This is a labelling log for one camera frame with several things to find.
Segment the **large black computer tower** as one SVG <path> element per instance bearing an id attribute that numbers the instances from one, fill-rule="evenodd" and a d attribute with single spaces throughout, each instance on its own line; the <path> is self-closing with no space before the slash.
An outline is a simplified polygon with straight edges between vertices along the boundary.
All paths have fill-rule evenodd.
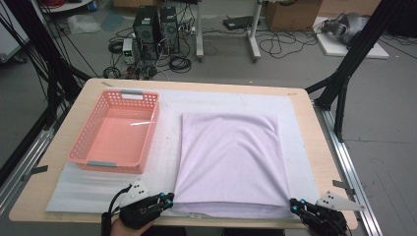
<path id="1" fill-rule="evenodd" d="M 156 17 L 155 6 L 140 6 L 133 23 L 133 29 L 140 55 L 146 60 L 155 60 L 156 49 Z"/>

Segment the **grey rounded device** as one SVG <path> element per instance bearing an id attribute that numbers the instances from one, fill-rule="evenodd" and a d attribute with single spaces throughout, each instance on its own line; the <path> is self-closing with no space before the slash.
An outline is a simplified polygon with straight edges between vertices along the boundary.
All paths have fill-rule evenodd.
<path id="1" fill-rule="evenodd" d="M 335 19 L 325 20 L 322 32 L 330 32 L 342 43 L 348 44 L 359 33 L 369 19 L 358 13 L 341 13 Z"/>

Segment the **slim black computer tower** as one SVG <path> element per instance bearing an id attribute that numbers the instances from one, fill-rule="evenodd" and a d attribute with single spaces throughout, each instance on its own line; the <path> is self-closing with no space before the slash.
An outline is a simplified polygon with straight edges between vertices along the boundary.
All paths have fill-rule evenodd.
<path id="1" fill-rule="evenodd" d="M 176 9 L 163 7 L 160 9 L 160 27 L 162 33 L 161 46 L 165 53 L 174 54 L 180 51 Z"/>

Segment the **clear plastic bag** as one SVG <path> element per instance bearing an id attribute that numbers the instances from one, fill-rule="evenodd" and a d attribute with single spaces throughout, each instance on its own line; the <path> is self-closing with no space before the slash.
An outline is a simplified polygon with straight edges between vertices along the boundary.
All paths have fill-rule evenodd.
<path id="1" fill-rule="evenodd" d="M 90 15 L 74 15 L 67 19 L 67 23 L 71 34 L 100 31 L 100 24 Z"/>

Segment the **white bench power supply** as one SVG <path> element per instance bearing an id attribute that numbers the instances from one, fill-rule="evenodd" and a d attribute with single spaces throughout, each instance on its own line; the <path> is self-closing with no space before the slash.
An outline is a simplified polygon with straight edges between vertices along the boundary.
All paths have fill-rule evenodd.
<path id="1" fill-rule="evenodd" d="M 135 54 L 132 38 L 123 39 L 122 53 L 124 56 L 124 60 L 128 65 L 133 65 L 135 63 Z"/>

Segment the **white grid mat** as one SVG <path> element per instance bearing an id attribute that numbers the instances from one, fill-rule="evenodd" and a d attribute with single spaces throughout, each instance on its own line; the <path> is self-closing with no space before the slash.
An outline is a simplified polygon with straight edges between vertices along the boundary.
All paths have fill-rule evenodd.
<path id="1" fill-rule="evenodd" d="M 289 97 L 164 90 L 160 94 L 159 105 L 160 113 L 149 159 L 144 173 L 139 176 L 151 195 L 161 192 L 174 193 L 181 156 L 182 116 L 185 113 L 212 112 L 276 116 L 290 199 L 315 202 L 319 198 L 315 177 L 302 141 L 293 103 Z M 178 212 L 173 207 L 168 210 L 168 214 L 211 217 Z"/>

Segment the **white stand leg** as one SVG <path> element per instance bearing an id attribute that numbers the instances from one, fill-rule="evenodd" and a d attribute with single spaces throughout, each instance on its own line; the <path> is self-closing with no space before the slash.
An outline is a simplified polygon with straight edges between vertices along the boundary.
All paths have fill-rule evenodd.
<path id="1" fill-rule="evenodd" d="M 256 32 L 257 32 L 258 22 L 259 22 L 261 10 L 262 10 L 262 4 L 263 4 L 262 0 L 256 0 L 252 26 L 251 26 L 251 29 L 247 32 L 250 48 L 253 53 L 253 62 L 257 62 L 261 58 L 261 52 L 260 52 L 260 49 L 256 40 Z"/>
<path id="2" fill-rule="evenodd" d="M 197 25 L 196 25 L 196 56 L 201 63 L 204 59 L 204 42 L 202 27 L 202 0 L 197 0 Z"/>

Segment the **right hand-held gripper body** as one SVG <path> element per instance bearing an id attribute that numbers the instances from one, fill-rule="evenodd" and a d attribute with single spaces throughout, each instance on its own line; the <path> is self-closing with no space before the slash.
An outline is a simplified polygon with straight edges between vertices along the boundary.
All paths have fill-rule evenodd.
<path id="1" fill-rule="evenodd" d="M 361 211 L 365 207 L 327 191 L 314 204 L 307 202 L 302 209 L 302 222 L 318 236 L 347 236 L 347 220 L 342 211 Z"/>

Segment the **black metal frame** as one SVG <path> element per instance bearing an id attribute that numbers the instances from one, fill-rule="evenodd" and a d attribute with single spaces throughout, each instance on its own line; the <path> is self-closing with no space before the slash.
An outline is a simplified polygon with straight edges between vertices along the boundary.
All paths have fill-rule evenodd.
<path id="1" fill-rule="evenodd" d="M 332 103 L 337 100 L 333 132 L 340 142 L 343 142 L 343 118 L 350 79 L 405 2 L 406 0 L 381 0 L 337 69 L 329 77 L 306 88 L 307 93 L 323 89 L 314 104 L 324 111 L 330 111 Z"/>
<path id="2" fill-rule="evenodd" d="M 50 128 L 59 120 L 58 107 L 65 101 L 74 103 L 81 92 L 79 81 L 86 82 L 91 76 L 74 67 L 59 51 L 56 43 L 41 22 L 30 0 L 0 0 L 28 36 L 31 45 L 24 42 L 11 21 L 0 14 L 0 24 L 15 39 L 29 57 L 40 80 L 47 84 L 45 98 L 47 107 L 24 136 L 18 147 L 0 168 L 0 187 L 5 185 L 32 140 L 43 128 Z"/>

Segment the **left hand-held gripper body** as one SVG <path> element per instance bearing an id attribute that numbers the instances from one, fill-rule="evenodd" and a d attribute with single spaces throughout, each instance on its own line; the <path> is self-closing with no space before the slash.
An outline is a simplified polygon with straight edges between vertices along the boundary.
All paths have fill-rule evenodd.
<path id="1" fill-rule="evenodd" d="M 152 196 L 141 179 L 131 184 L 119 204 L 119 218 L 125 226 L 140 229 L 149 222 L 150 208 L 157 203 L 158 196 Z"/>

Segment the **person's left hand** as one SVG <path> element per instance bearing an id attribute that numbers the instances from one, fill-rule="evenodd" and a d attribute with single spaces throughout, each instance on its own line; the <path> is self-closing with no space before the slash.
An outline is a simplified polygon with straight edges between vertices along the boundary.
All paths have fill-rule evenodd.
<path id="1" fill-rule="evenodd" d="M 123 222 L 117 218 L 112 222 L 110 236 L 142 236 L 153 225 L 153 222 L 149 222 L 140 229 L 132 229 L 123 224 Z"/>

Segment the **flat black device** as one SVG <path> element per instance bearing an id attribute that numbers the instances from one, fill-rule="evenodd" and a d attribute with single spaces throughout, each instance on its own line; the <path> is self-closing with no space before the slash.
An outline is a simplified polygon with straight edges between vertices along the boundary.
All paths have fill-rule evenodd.
<path id="1" fill-rule="evenodd" d="M 248 29 L 253 26 L 254 18 L 252 16 L 238 17 L 233 19 L 226 19 L 223 21 L 223 25 L 228 30 L 241 30 Z"/>

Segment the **aluminium rail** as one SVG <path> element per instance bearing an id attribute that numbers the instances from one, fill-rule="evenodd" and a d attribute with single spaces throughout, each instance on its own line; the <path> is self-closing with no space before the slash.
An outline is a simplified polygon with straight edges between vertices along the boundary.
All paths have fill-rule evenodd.
<path id="1" fill-rule="evenodd" d="M 367 236 L 384 236 L 351 160 L 348 148 L 344 141 L 338 139 L 333 130 L 334 118 L 331 112 L 322 110 L 317 105 L 314 105 L 313 108 L 318 116 L 325 136 L 328 138 L 336 168 L 341 175 L 342 189 L 351 200 L 364 207 L 362 210 L 355 212 L 355 218 L 360 228 L 365 231 Z"/>
<path id="2" fill-rule="evenodd" d="M 9 208 L 11 201 L 17 197 L 33 174 L 47 170 L 46 166 L 38 167 L 38 164 L 53 137 L 53 131 L 41 130 L 37 135 L 25 139 L 12 154 L 18 161 L 0 186 L 0 216 Z"/>

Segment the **pink plastic basket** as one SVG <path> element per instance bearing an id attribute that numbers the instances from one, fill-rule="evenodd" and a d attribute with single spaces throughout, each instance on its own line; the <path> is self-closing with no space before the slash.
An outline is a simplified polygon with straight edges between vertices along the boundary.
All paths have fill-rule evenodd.
<path id="1" fill-rule="evenodd" d="M 85 170 L 142 174 L 159 114 L 154 91 L 107 88 L 67 159 Z"/>

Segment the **white round table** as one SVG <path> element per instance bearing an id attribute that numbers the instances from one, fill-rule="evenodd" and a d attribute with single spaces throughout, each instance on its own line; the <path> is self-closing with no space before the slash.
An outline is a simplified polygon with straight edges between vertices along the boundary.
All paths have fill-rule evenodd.
<path id="1" fill-rule="evenodd" d="M 44 6 L 42 4 L 39 5 L 40 10 L 43 13 L 59 13 L 59 12 L 65 12 L 65 11 L 70 11 L 70 10 L 74 10 L 74 9 L 78 9 L 81 7 L 86 7 L 88 5 L 88 3 L 90 3 L 92 0 L 81 0 L 80 2 L 77 3 L 70 3 L 70 2 L 66 2 L 61 6 Z"/>

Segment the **blue-grey sheet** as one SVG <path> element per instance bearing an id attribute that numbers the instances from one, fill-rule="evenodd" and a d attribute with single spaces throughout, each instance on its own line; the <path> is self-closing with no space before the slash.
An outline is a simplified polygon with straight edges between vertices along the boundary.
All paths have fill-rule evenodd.
<path id="1" fill-rule="evenodd" d="M 101 28 L 104 31 L 115 31 L 121 27 L 125 22 L 125 18 L 117 12 L 109 12 L 101 23 Z"/>

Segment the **white cabinet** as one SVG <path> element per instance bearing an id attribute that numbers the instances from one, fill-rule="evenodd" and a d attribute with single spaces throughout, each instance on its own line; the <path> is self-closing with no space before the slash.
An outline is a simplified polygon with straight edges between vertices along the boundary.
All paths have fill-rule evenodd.
<path id="1" fill-rule="evenodd" d="M 0 63 L 8 62 L 21 49 L 20 44 L 6 30 L 3 23 L 15 30 L 24 42 L 29 41 L 25 31 L 21 28 L 4 0 L 0 0 Z"/>

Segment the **lilac printed cloth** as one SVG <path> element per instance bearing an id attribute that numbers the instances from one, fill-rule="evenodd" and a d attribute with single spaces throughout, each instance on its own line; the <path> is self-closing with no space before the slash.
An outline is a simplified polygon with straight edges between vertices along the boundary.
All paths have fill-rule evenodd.
<path id="1" fill-rule="evenodd" d="M 173 209 L 287 218 L 290 190 L 274 115 L 185 113 Z"/>

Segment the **white floor board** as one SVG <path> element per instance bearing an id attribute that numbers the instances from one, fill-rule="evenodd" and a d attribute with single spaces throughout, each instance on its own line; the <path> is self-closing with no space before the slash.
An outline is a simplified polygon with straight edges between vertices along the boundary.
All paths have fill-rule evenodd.
<path id="1" fill-rule="evenodd" d="M 344 57 L 347 52 L 347 46 L 331 33 L 322 32 L 322 26 L 326 17 L 316 17 L 313 31 L 318 39 L 319 46 L 326 56 Z M 367 59 L 388 59 L 389 55 L 379 44 L 375 44 L 367 54 Z"/>

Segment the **brown cardboard box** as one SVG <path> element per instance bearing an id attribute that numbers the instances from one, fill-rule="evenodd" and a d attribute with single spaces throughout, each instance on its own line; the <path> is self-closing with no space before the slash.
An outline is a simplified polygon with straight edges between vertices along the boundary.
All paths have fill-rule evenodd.
<path id="1" fill-rule="evenodd" d="M 271 31 L 310 30 L 323 0 L 287 0 L 268 2 L 265 22 Z"/>

